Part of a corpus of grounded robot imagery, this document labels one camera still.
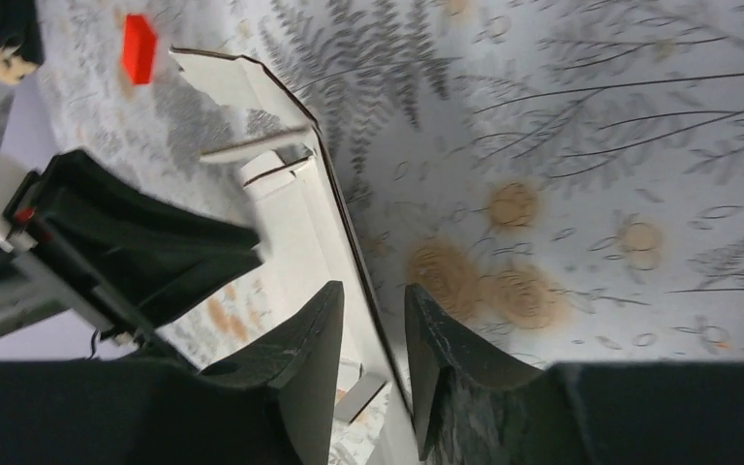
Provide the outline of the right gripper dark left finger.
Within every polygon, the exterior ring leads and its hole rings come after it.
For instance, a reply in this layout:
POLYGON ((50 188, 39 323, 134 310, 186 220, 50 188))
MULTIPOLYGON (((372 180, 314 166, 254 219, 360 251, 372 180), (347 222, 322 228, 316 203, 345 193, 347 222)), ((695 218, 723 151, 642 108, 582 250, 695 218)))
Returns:
POLYGON ((155 358, 0 361, 0 464, 325 464, 344 288, 193 374, 155 358))

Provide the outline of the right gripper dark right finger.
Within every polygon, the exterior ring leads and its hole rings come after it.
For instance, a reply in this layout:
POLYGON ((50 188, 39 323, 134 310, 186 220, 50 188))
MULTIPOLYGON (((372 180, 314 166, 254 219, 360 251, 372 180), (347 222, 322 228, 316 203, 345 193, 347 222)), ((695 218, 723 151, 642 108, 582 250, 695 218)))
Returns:
POLYGON ((428 464, 744 464, 744 362, 536 368, 404 295, 418 456, 428 464))

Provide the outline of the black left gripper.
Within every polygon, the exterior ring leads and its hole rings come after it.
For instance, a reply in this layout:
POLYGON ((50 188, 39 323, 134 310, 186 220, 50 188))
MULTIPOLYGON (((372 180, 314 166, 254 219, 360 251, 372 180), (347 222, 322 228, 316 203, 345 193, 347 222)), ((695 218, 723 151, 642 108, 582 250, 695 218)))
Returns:
POLYGON ((1 151, 13 103, 0 84, 0 338, 68 310, 97 334, 102 315, 106 335, 159 328, 263 263, 254 229, 150 197, 84 150, 54 156, 40 177, 24 168, 1 151), (68 284, 36 251, 37 210, 22 201, 37 180, 40 221, 119 246, 66 253, 68 284))

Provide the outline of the white cardboard paper box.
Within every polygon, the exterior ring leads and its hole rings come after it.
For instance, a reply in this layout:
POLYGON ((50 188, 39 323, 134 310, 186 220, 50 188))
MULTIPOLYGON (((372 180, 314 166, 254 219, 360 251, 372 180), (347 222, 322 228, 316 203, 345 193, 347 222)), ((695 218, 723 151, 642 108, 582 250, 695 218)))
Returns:
POLYGON ((387 411, 370 462, 417 463, 408 391, 315 116, 257 59, 185 47, 172 48, 170 56, 182 77, 216 104, 261 110, 280 121, 279 132, 205 152, 201 161, 241 164, 242 186, 261 235, 261 271, 274 288, 269 301, 278 321, 290 318, 323 283, 342 283, 341 357, 354 362, 358 373, 335 416, 355 419, 387 388, 387 411))

